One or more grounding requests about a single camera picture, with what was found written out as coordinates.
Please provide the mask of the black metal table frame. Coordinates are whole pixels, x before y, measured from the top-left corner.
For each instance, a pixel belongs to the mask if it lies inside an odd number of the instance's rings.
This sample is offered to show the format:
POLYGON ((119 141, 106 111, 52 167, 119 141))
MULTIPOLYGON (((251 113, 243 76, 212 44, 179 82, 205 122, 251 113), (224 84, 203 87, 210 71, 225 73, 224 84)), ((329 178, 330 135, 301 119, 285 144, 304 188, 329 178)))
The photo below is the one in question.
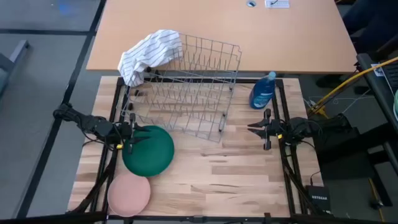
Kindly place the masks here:
MULTIPOLYGON (((118 77, 103 76, 99 83, 94 115, 109 118, 116 100, 116 115, 124 91, 118 77)), ((298 78, 281 78, 289 117, 307 117, 298 78)), ((278 139, 271 137, 272 149, 263 150, 264 140, 250 133, 247 124, 261 120, 263 112, 244 104, 251 83, 237 84, 232 108, 229 110, 224 135, 219 143, 170 133, 176 153, 163 173, 150 177, 151 195, 148 205, 131 219, 155 221, 205 222, 261 222, 264 214, 276 218, 290 218, 290 214, 304 214, 307 206, 293 181, 283 172, 278 139)), ((294 149, 285 147, 292 170, 299 170, 303 185, 310 184, 310 176, 320 170, 315 150, 307 143, 294 149)), ((89 143, 82 149, 67 210, 72 210, 87 196, 102 172, 102 161, 108 165, 112 152, 102 156, 102 145, 89 143)))

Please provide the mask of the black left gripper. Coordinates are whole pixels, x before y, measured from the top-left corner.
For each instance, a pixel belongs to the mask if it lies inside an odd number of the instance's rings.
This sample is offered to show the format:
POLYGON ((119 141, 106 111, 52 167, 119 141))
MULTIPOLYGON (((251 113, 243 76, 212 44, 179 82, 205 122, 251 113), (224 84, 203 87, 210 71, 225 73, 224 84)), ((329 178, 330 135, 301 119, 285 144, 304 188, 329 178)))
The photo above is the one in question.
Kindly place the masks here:
POLYGON ((142 131, 142 132, 150 132, 150 129, 147 129, 145 126, 139 126, 136 123, 136 114, 131 113, 129 115, 129 122, 123 121, 119 126, 121 130, 121 139, 125 150, 127 150, 128 154, 132 154, 132 144, 137 144, 141 141, 149 139, 149 136, 143 137, 133 137, 134 130, 142 131))

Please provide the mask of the black Netgear network switch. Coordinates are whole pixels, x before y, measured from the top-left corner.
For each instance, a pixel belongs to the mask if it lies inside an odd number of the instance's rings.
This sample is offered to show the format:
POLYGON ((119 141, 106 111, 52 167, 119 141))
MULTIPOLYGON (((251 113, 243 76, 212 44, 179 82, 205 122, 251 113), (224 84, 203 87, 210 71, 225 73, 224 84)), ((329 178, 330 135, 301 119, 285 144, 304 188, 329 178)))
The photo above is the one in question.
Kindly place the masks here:
POLYGON ((314 205, 331 213, 330 193, 327 187, 307 185, 306 190, 314 205))

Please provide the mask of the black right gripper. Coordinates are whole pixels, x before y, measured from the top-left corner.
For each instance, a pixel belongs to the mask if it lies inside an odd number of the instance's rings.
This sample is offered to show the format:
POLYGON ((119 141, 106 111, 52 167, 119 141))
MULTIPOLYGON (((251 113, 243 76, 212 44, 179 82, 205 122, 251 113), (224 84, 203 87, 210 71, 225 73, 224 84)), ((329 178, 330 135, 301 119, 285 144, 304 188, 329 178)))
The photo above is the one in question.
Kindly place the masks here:
POLYGON ((271 110, 266 109, 264 112, 264 121, 260 121, 258 123, 252 123, 249 124, 248 131, 256 134, 259 136, 261 139, 265 139, 265 145, 264 149, 266 151, 271 149, 271 136, 276 136, 279 137, 284 131, 282 126, 280 125, 280 120, 279 119, 271 119, 271 110))

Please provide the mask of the person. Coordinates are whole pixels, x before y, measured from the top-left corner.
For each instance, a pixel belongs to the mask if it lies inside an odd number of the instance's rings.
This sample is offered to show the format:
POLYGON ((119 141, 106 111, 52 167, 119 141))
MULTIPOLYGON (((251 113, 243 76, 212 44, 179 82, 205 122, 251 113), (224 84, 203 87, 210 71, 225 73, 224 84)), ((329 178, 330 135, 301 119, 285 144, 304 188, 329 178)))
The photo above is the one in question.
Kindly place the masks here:
POLYGON ((384 59, 395 50, 383 48, 398 37, 398 0, 356 0, 342 20, 349 35, 360 31, 353 40, 357 54, 384 59))

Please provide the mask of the pink plate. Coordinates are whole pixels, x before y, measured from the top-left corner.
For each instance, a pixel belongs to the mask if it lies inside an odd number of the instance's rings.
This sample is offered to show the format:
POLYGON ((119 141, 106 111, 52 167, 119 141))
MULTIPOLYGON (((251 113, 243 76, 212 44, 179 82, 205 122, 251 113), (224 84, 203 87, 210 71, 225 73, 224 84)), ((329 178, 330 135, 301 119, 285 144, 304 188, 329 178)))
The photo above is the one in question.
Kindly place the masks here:
POLYGON ((108 205, 113 214, 132 217, 145 209, 150 193, 147 178, 132 173, 119 174, 109 186, 108 205))

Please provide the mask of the blue dish soap bottle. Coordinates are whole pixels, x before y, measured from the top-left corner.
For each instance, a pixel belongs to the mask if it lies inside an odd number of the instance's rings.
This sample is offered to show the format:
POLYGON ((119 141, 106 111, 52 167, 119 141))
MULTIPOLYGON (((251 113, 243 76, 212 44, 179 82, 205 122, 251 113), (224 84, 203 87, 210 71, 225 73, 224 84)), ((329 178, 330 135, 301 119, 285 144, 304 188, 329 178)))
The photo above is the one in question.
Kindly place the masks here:
POLYGON ((249 105, 255 110, 263 109, 274 96, 276 72, 269 72, 258 80, 249 95, 249 105))

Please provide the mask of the black side desk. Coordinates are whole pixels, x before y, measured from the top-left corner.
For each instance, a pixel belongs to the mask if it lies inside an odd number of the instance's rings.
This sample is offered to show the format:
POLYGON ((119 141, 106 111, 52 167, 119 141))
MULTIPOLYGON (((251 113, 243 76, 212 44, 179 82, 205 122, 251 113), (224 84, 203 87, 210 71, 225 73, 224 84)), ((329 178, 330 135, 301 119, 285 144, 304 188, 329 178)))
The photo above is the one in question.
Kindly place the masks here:
POLYGON ((387 150, 387 157, 398 175, 398 122, 393 113, 394 93, 398 90, 398 57, 374 62, 368 54, 358 54, 356 59, 360 71, 373 91, 374 96, 387 119, 386 134, 389 137, 382 142, 392 141, 395 146, 387 150))

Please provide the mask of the grey bench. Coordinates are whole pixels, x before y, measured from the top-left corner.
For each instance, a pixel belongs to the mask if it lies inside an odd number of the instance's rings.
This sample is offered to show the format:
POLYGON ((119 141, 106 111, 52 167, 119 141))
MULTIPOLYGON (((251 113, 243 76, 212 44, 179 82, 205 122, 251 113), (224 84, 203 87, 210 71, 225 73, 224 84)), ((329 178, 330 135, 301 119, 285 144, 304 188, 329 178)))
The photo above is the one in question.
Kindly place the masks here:
POLYGON ((9 57, 0 53, 0 97, 5 92, 10 77, 14 73, 18 62, 25 55, 25 51, 29 47, 30 44, 27 40, 21 40, 9 57))

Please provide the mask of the white power strip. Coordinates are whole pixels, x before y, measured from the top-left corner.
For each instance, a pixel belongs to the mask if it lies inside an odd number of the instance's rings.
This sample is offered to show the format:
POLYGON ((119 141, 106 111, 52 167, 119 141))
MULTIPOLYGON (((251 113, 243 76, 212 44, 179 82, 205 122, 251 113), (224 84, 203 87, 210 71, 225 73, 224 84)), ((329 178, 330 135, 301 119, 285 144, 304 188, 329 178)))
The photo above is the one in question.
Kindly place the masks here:
POLYGON ((265 0, 267 8, 288 9, 290 7, 289 0, 265 0))

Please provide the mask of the white striped dish cloth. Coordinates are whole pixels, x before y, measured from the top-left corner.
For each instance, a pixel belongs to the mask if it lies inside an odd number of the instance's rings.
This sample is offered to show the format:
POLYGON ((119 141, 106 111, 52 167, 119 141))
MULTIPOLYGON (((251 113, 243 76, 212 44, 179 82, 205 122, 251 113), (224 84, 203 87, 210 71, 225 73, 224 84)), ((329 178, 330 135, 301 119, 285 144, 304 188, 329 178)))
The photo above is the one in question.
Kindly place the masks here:
POLYGON ((182 55, 182 40, 174 30, 158 30, 122 53, 118 71, 129 87, 144 83, 144 70, 165 65, 182 55))

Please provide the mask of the orange wooden desk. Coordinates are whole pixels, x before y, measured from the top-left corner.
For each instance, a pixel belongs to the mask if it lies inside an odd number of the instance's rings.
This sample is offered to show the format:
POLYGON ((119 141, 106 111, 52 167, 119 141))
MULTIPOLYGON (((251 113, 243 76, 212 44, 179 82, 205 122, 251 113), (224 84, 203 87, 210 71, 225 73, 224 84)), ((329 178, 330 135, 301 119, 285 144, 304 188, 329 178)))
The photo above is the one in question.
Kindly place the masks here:
POLYGON ((334 0, 107 0, 87 63, 115 70, 121 54, 159 29, 238 45, 240 69, 350 73, 356 51, 334 0))

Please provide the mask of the dark green plate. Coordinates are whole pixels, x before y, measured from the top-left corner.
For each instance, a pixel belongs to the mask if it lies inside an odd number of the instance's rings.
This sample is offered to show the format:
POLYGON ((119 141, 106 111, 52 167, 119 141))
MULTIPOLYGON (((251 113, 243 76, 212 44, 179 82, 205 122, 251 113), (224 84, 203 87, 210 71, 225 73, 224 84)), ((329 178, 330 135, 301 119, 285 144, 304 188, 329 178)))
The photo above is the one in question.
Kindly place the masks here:
POLYGON ((143 177, 153 177, 166 170, 174 158, 174 141, 171 135, 159 126, 145 126, 149 132, 135 131, 134 137, 143 141, 131 144, 122 150, 122 160, 127 170, 143 177))

